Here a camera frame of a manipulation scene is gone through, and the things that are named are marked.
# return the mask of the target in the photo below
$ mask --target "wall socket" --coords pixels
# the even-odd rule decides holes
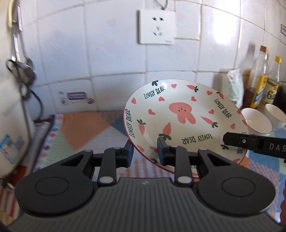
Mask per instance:
[[[139,10],[139,29],[141,44],[173,44],[176,34],[175,12]]]

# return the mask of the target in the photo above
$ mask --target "white cup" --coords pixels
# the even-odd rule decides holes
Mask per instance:
[[[260,111],[252,108],[244,108],[241,110],[241,113],[247,123],[249,134],[269,136],[273,131],[271,121]]]
[[[273,129],[281,129],[286,125],[286,115],[277,106],[266,104],[264,114],[270,119]]]

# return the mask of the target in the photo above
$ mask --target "plate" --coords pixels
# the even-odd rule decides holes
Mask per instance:
[[[199,83],[166,79],[137,89],[124,109],[124,126],[136,149],[154,164],[162,166],[157,153],[157,138],[167,145],[179,145],[197,152],[207,148],[236,163],[247,149],[225,146],[226,132],[248,134],[240,110],[222,93]],[[196,169],[192,167],[194,177]]]

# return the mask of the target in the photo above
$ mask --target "plastic bottle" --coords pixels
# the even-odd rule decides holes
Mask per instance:
[[[247,89],[244,94],[243,107],[256,108],[263,96],[268,80],[268,48],[260,46],[260,54],[252,65]]]
[[[280,81],[280,64],[282,59],[279,56],[275,57],[275,63],[273,68],[268,74],[268,81],[265,87],[264,95],[262,97],[261,103],[273,104]]]

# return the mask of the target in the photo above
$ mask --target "yellow label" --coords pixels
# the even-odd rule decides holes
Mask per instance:
[[[261,75],[259,77],[259,81],[257,83],[257,87],[256,87],[253,99],[252,99],[251,104],[250,104],[251,108],[256,108],[258,106],[258,104],[260,103],[261,98],[262,98],[263,93],[264,93],[264,89],[266,86],[267,79],[268,79],[268,75],[265,75],[265,76]]]
[[[274,102],[277,90],[278,90],[278,85],[268,81],[261,102],[263,104],[272,104]]]

